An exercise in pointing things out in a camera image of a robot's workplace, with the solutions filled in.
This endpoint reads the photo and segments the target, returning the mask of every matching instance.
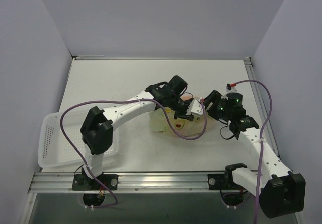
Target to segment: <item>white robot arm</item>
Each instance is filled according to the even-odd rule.
[[[131,103],[102,110],[98,107],[92,108],[80,130],[86,145],[87,167],[92,174],[97,177],[103,173],[103,155],[112,145],[113,131],[143,113],[156,110],[157,103],[171,108],[175,112],[175,118],[193,120],[194,116],[201,116],[203,109],[200,108],[199,101],[184,101],[180,98],[180,93],[186,87],[187,83],[181,77],[174,76],[169,82],[150,85],[136,97],[129,99]],[[214,90],[203,103],[210,117],[227,122],[234,137],[248,149],[255,161],[259,159],[260,141],[263,141],[259,202],[264,214],[273,218],[302,211],[304,178],[301,174],[293,174],[275,155],[268,143],[260,139],[259,127],[252,117],[246,115],[242,99],[243,96],[237,93],[235,88],[229,88],[225,95]],[[83,168],[82,173],[86,178],[93,179],[87,168]],[[256,193],[257,175],[243,163],[226,166],[225,182],[240,185],[253,195]]]

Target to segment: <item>white plastic container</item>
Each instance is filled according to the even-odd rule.
[[[79,151],[85,154],[85,145],[80,133],[81,126],[86,118],[88,109],[74,110],[64,117],[64,129]],[[69,144],[60,130],[60,117],[62,112],[47,115],[42,123],[39,148],[38,163],[43,168],[64,166],[68,164],[81,163],[82,159],[74,148]],[[118,151],[119,131],[113,132],[113,144],[104,153],[104,157],[110,157]]]

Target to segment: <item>white wall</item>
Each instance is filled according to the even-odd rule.
[[[283,0],[43,0],[72,55],[253,56]]]
[[[42,0],[0,0],[0,223],[17,223],[71,57]]]
[[[281,158],[306,178],[306,223],[321,223],[322,0],[284,1],[256,51],[254,70],[272,93]]]

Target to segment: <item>cable tie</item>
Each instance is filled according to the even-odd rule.
[[[260,138],[260,139],[258,139],[258,140],[256,140],[256,141],[254,141],[254,142],[252,142],[252,143],[257,143],[257,142],[261,142],[261,141],[265,141],[265,139],[264,138]]]
[[[137,99],[138,101],[139,101],[139,103],[140,103],[140,105],[141,105],[141,107],[142,107],[142,102],[141,102],[141,100],[138,98],[138,97],[134,97],[135,99]]]

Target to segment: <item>black end cap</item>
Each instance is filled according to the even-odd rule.
[[[259,196],[261,209],[267,218],[303,211],[305,179],[301,174],[288,172],[288,176],[273,175]]]
[[[98,107],[90,109],[80,128],[83,142],[93,155],[104,153],[113,143],[112,121],[107,120],[103,112]]]

